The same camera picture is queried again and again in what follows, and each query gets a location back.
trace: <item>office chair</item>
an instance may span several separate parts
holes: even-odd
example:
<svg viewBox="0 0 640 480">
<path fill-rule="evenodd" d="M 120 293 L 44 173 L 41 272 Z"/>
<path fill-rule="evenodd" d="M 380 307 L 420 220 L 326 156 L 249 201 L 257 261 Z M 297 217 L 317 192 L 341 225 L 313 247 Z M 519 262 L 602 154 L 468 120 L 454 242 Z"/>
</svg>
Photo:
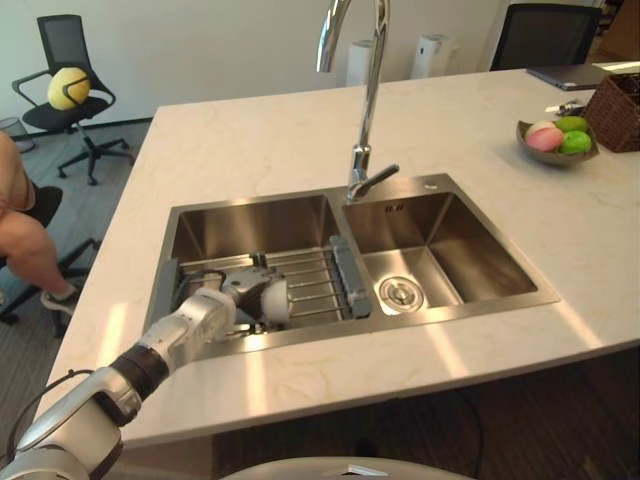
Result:
<svg viewBox="0 0 640 480">
<path fill-rule="evenodd" d="M 42 187 L 38 188 L 34 184 L 36 192 L 36 203 L 34 207 L 25 212 L 34 219 L 38 220 L 44 227 L 49 225 L 49 222 L 55 215 L 60 202 L 62 201 L 62 190 L 58 187 Z M 97 250 L 100 247 L 100 242 L 90 238 L 82 242 L 78 247 L 74 248 L 68 255 L 58 262 L 58 268 L 64 278 L 84 277 L 89 274 L 89 269 L 86 268 L 73 268 L 71 265 L 75 262 L 89 247 Z M 5 257 L 0 257 L 0 269 L 4 268 L 7 264 Z M 18 315 L 14 313 L 14 310 L 26 303 L 31 297 L 40 292 L 40 289 L 34 285 L 27 287 L 18 297 L 13 300 L 6 307 L 0 309 L 0 322 L 7 325 L 14 325 L 18 322 Z M 62 322 L 62 312 L 52 311 L 53 314 L 53 326 L 54 335 L 56 338 L 64 336 L 66 327 Z"/>
<path fill-rule="evenodd" d="M 95 168 L 96 160 L 99 158 L 103 156 L 126 157 L 129 159 L 131 165 L 133 165 L 134 162 L 131 154 L 113 150 L 113 147 L 117 145 L 127 150 L 129 145 L 124 139 L 119 138 L 96 145 L 79 123 L 81 120 L 93 118 L 98 113 L 112 106 L 116 101 L 116 96 L 100 81 L 91 67 L 89 54 L 87 53 L 87 45 L 84 39 L 84 31 L 82 29 L 82 19 L 79 16 L 53 15 L 49 17 L 39 17 L 38 27 L 40 29 L 40 37 L 42 38 L 42 45 L 49 68 L 11 83 L 13 90 L 34 106 L 34 108 L 24 114 L 22 119 L 25 123 L 33 127 L 41 128 L 49 132 L 66 130 L 68 133 L 71 133 L 73 131 L 72 126 L 75 126 L 75 128 L 80 131 L 82 139 L 84 140 L 84 151 L 60 165 L 58 167 L 58 176 L 65 178 L 66 174 L 64 173 L 64 169 L 66 167 L 87 158 L 89 159 L 89 185 L 97 185 L 98 182 L 93 176 L 93 169 Z M 89 96 L 82 104 L 69 110 L 60 111 L 54 109 L 49 103 L 37 105 L 20 89 L 20 85 L 23 83 L 45 74 L 53 76 L 58 70 L 64 67 L 81 68 L 89 77 L 91 90 L 103 92 L 106 96 L 110 97 L 109 100 L 106 101 L 103 98 Z"/>
<path fill-rule="evenodd" d="M 584 63 L 600 15 L 592 7 L 509 5 L 491 70 Z"/>
</svg>

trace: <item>chair base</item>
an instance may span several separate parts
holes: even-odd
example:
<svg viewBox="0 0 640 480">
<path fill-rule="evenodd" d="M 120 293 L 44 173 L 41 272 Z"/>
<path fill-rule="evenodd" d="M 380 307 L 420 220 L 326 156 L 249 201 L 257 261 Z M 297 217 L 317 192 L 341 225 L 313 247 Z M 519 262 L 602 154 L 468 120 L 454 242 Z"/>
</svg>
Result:
<svg viewBox="0 0 640 480">
<path fill-rule="evenodd" d="M 66 255 L 60 262 L 58 263 L 58 268 L 60 268 L 60 272 L 64 278 L 76 278 L 83 277 L 89 274 L 88 268 L 72 268 L 71 265 L 75 262 L 89 247 L 94 250 L 98 250 L 100 248 L 100 242 L 94 240 L 92 238 L 85 240 L 82 244 L 78 245 L 75 249 L 73 249 L 68 255 Z M 18 323 L 19 317 L 13 311 L 26 303 L 32 297 L 37 295 L 40 292 L 38 287 L 30 285 L 27 287 L 18 297 L 13 300 L 10 304 L 8 304 L 5 308 L 0 310 L 0 322 L 6 325 L 15 325 Z M 53 328 L 54 328 L 54 336 L 56 338 L 62 338 L 64 336 L 65 331 L 67 330 L 67 326 L 62 321 L 62 312 L 59 311 L 51 311 L 53 316 Z"/>
<path fill-rule="evenodd" d="M 89 169 L 88 169 L 88 183 L 89 185 L 97 185 L 98 181 L 93 176 L 93 170 L 96 166 L 96 161 L 102 157 L 123 157 L 129 159 L 129 165 L 133 166 L 135 162 L 135 158 L 133 155 L 127 152 L 118 152 L 114 151 L 113 147 L 120 146 L 123 150 L 129 150 L 129 144 L 123 139 L 119 138 L 117 140 L 111 140 L 110 142 L 101 143 L 96 145 L 93 143 L 93 140 L 89 138 L 89 136 L 85 133 L 84 129 L 77 125 L 78 130 L 82 134 L 82 140 L 85 143 L 85 149 L 82 153 L 76 155 L 70 160 L 66 161 L 62 165 L 58 167 L 58 176 L 60 178 L 66 178 L 67 174 L 64 172 L 64 169 L 70 165 L 81 162 L 84 159 L 89 160 Z"/>
</svg>

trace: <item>floor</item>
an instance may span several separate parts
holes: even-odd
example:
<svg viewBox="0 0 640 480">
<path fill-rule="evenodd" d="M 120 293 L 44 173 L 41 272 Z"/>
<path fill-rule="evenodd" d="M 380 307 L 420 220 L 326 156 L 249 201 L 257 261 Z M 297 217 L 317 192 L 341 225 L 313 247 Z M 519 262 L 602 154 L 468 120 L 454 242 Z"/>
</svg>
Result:
<svg viewBox="0 0 640 480">
<path fill-rule="evenodd" d="M 149 123 L 89 130 L 96 143 L 124 137 L 137 152 L 149 128 Z M 37 147 L 23 155 L 23 164 L 30 178 L 39 186 L 56 185 L 64 191 L 60 209 L 49 225 L 58 252 L 62 256 L 88 237 L 101 239 L 107 230 L 131 167 L 126 159 L 100 159 L 95 176 L 99 185 L 87 185 L 87 162 L 66 170 L 66 179 L 58 178 L 56 165 L 80 150 L 77 134 L 51 135 L 35 138 Z M 92 260 L 87 253 L 79 260 L 86 266 Z M 0 289 L 10 301 L 23 287 L 7 268 L 0 272 Z M 32 299 L 18 310 L 21 321 L 14 326 L 0 323 L 0 455 L 13 419 L 28 400 L 39 392 L 60 347 L 53 338 L 50 314 Z M 33 412 L 27 415 L 31 420 Z"/>
</svg>

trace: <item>kitchen island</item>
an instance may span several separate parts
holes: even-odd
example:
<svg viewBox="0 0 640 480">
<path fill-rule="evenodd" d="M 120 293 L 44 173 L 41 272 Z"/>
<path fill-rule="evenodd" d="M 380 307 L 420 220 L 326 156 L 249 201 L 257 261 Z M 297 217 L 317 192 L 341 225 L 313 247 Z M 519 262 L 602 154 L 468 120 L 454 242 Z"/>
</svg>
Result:
<svg viewBox="0 0 640 480">
<path fill-rule="evenodd" d="M 123 429 L 161 444 L 545 368 L 638 344 L 640 154 L 571 169 L 528 158 L 518 120 L 592 91 L 524 71 L 382 84 L 370 171 L 448 173 L 542 273 L 552 304 L 200 361 Z M 363 88 L 162 107 L 51 379 L 110 363 L 143 331 L 171 207 L 344 185 Z M 43 399 L 40 411 L 72 384 Z"/>
</svg>

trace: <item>sink drain strainer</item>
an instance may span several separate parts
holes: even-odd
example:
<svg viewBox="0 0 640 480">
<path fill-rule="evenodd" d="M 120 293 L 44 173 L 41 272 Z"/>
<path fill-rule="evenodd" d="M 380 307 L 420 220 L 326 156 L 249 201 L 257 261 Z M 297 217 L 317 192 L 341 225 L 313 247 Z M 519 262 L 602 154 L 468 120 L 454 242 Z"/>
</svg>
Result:
<svg viewBox="0 0 640 480">
<path fill-rule="evenodd" d="M 380 284 L 380 300 L 398 313 L 415 312 L 424 303 L 422 289 L 404 277 L 387 278 Z"/>
</svg>

